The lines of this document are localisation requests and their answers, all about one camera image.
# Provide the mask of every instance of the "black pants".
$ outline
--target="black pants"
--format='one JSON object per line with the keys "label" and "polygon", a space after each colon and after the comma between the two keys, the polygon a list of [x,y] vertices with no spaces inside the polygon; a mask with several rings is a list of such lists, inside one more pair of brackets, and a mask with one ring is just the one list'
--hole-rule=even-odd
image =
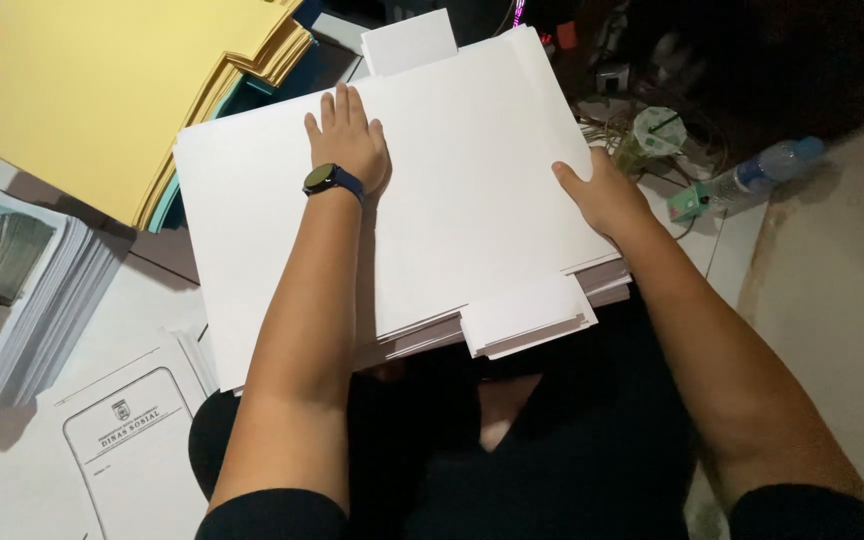
{"label": "black pants", "polygon": [[[354,374],[352,536],[687,537],[692,427],[642,298],[633,289],[596,313],[598,325],[500,364],[544,375],[491,453],[478,444],[487,360],[465,344],[417,354],[396,382]],[[207,498],[238,402],[216,393],[192,423],[189,459]]]}

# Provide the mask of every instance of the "wristwatch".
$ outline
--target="wristwatch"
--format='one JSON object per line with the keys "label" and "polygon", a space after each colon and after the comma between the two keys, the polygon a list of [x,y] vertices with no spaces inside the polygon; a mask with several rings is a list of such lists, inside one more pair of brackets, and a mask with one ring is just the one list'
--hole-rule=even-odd
{"label": "wristwatch", "polygon": [[366,189],[362,186],[359,178],[355,178],[345,169],[335,163],[326,163],[312,169],[312,172],[305,177],[305,183],[302,185],[302,191],[306,195],[314,195],[322,193],[336,186],[345,188],[351,191],[359,199],[359,204],[366,198]]}

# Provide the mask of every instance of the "water bottle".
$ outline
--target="water bottle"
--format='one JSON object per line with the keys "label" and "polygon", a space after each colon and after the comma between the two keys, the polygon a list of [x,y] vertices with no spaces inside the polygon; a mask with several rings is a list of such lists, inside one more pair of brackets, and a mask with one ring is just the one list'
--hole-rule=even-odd
{"label": "water bottle", "polygon": [[814,163],[824,150],[814,136],[776,142],[748,161],[742,161],[702,184],[708,207],[724,211],[750,199],[757,199],[775,186],[792,180]]}

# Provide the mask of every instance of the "blue plastic bottle cap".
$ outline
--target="blue plastic bottle cap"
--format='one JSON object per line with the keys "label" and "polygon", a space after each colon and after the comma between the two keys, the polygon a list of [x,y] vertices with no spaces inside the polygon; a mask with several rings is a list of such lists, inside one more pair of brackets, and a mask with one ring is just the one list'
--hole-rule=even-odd
{"label": "blue plastic bottle cap", "polygon": [[826,145],[822,144],[821,139],[814,136],[807,136],[795,143],[795,149],[793,152],[795,153],[796,158],[807,162],[818,158],[825,150]]}

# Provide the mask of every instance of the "watch face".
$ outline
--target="watch face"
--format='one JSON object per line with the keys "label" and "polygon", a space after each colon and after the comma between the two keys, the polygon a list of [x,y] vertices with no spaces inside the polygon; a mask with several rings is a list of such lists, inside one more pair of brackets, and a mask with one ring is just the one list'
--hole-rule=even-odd
{"label": "watch face", "polygon": [[313,169],[307,177],[305,177],[305,187],[307,189],[315,188],[319,184],[325,182],[329,178],[330,174],[332,174],[332,163],[319,165]]}

